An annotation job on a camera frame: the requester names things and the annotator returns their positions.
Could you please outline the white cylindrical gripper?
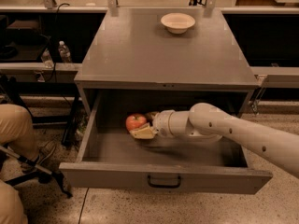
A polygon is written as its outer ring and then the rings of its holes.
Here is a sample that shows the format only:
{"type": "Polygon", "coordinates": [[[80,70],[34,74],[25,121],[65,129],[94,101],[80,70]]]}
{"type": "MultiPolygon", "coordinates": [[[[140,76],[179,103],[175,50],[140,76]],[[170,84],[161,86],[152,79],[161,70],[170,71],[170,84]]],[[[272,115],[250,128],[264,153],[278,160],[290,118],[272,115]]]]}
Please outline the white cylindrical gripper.
{"type": "Polygon", "coordinates": [[[153,139],[155,135],[163,138],[172,138],[169,121],[174,110],[165,110],[160,113],[152,111],[145,114],[147,120],[153,120],[152,125],[146,123],[139,128],[132,129],[130,135],[134,139],[153,139]]]}

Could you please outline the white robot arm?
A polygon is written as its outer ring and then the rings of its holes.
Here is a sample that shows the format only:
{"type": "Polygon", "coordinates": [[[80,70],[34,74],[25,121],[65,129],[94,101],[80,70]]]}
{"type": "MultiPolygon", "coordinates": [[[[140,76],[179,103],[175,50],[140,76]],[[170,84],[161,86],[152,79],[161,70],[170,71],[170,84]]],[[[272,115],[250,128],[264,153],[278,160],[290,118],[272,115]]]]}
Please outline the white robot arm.
{"type": "Polygon", "coordinates": [[[143,122],[127,125],[139,140],[197,138],[215,142],[225,137],[299,177],[299,136],[229,115],[214,105],[198,103],[188,111],[149,112],[143,122]]]}

